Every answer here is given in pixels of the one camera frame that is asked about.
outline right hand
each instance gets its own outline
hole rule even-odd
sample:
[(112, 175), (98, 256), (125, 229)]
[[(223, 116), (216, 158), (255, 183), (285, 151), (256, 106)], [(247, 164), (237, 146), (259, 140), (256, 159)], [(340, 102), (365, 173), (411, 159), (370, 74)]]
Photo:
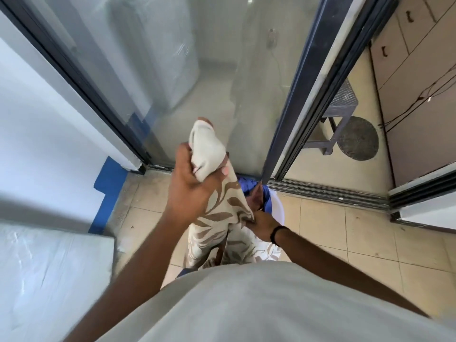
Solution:
[(263, 211), (254, 212), (255, 222), (246, 221), (245, 225), (261, 240), (271, 242), (271, 233), (280, 225), (270, 213)]

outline blue painted wall trim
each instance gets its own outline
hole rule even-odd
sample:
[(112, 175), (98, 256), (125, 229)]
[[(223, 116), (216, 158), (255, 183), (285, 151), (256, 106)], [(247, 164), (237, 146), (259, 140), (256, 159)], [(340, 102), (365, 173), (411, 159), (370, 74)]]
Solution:
[(111, 157), (106, 159), (94, 183), (94, 188), (104, 193), (105, 196), (88, 230), (89, 233), (103, 234), (106, 223), (108, 223), (108, 219), (111, 216), (111, 212), (127, 178), (127, 174), (128, 171), (122, 168)]

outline white bucket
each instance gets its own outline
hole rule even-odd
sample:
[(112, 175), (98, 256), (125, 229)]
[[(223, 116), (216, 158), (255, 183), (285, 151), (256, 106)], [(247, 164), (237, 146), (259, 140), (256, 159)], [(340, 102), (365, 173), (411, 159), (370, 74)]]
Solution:
[(285, 224), (285, 211), (282, 205), (282, 202), (277, 195), (275, 190), (269, 189), (271, 193), (271, 202), (272, 202), (272, 217), (275, 218), (282, 226)]

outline beige cloth with brown leaf pattern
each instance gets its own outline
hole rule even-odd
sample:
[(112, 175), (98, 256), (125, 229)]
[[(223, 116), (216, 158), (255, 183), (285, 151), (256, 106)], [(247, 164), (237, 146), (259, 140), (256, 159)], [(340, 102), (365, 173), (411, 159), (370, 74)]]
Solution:
[(211, 250), (225, 239), (221, 265), (256, 263), (280, 257), (281, 248), (260, 240), (250, 229), (242, 226), (242, 221), (253, 220), (253, 213), (230, 161), (227, 166), (229, 174), (209, 198), (206, 213), (189, 227), (186, 268), (202, 266)]

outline left hand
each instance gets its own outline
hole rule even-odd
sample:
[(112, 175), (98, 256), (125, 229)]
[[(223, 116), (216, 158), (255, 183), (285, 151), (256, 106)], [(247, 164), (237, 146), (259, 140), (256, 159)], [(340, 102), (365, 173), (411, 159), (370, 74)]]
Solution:
[(228, 174), (228, 168), (225, 167), (227, 160), (226, 157), (222, 167), (200, 183), (193, 175), (190, 146), (188, 143), (180, 144), (176, 151), (176, 166), (171, 175), (164, 217), (171, 218), (182, 228), (187, 228), (202, 216), (208, 207), (210, 196)]

